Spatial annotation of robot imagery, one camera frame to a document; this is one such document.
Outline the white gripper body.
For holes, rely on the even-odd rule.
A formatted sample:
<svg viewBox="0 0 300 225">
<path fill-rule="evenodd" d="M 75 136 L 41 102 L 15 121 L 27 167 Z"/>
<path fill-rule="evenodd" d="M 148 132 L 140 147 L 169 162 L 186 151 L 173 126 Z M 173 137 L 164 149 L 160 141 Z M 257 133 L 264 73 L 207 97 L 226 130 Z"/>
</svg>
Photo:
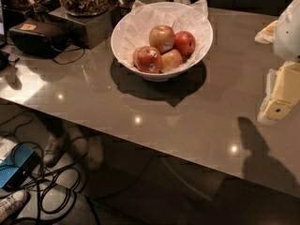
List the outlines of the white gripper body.
<svg viewBox="0 0 300 225">
<path fill-rule="evenodd" d="M 300 61 L 300 0 L 292 0 L 277 20 L 274 52 L 285 61 Z"/>
</svg>

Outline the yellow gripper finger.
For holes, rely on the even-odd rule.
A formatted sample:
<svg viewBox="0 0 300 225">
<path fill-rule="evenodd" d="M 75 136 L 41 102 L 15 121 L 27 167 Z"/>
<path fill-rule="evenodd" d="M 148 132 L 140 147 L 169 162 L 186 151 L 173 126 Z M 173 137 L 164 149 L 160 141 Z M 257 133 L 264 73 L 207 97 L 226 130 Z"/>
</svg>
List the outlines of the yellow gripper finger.
<svg viewBox="0 0 300 225">
<path fill-rule="evenodd" d="M 277 21 L 269 23 L 255 36 L 254 40 L 261 44 L 273 43 L 277 23 Z"/>
<path fill-rule="evenodd" d="M 285 118 L 300 101 L 300 63 L 288 61 L 278 70 L 270 69 L 265 93 L 258 122 L 272 125 Z"/>
</svg>

